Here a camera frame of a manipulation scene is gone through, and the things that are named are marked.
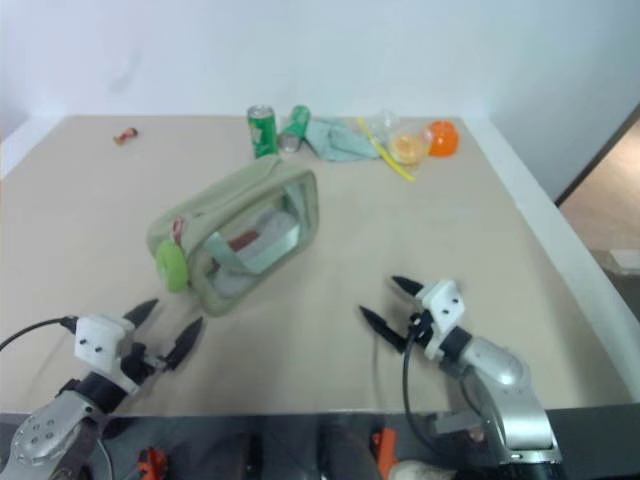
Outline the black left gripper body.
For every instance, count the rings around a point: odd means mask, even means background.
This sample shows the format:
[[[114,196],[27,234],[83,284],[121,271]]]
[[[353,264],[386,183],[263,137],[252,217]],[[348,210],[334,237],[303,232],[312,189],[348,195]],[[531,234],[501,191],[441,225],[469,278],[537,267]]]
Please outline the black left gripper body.
[[[129,354],[121,361],[121,369],[137,386],[142,386],[148,378],[167,371],[169,367],[164,357],[153,355],[144,344],[134,342]]]

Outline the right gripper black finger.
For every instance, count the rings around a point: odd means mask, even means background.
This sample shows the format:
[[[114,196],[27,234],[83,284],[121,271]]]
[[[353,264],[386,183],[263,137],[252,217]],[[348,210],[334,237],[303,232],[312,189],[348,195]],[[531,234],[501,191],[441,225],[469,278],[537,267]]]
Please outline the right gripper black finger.
[[[392,281],[402,290],[402,292],[415,302],[422,302],[425,286],[415,280],[395,275]]]
[[[407,340],[390,328],[388,323],[380,315],[364,306],[359,306],[359,310],[376,334],[389,343],[398,353],[405,351]]]

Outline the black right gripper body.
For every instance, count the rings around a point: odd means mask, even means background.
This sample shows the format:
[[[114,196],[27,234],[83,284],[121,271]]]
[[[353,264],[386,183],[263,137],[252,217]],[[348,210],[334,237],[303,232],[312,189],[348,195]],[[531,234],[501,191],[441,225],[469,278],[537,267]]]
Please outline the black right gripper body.
[[[433,337],[433,316],[429,310],[414,312],[409,317],[409,325],[404,350],[409,344],[425,349]]]

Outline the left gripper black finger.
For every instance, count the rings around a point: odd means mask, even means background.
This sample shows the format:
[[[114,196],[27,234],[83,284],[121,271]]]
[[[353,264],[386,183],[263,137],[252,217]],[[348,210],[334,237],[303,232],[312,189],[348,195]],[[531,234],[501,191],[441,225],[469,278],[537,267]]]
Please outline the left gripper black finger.
[[[168,355],[164,357],[164,370],[174,371],[193,349],[203,327],[203,318],[191,322],[178,336],[174,342],[174,347]]]
[[[125,313],[123,318],[138,329],[149,318],[157,303],[157,298],[146,300]]]

